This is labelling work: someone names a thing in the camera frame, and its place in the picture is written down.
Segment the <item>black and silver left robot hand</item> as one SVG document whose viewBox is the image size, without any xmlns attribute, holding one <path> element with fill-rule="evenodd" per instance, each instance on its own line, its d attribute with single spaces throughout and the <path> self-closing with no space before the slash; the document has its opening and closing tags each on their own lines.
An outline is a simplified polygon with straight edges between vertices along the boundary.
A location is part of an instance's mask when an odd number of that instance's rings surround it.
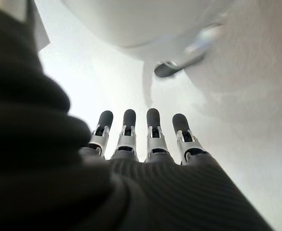
<svg viewBox="0 0 282 231">
<path fill-rule="evenodd" d="M 91 132 L 40 64 L 33 2 L 0 3 L 0 231 L 269 231 L 206 152 L 84 161 Z"/>
</svg>

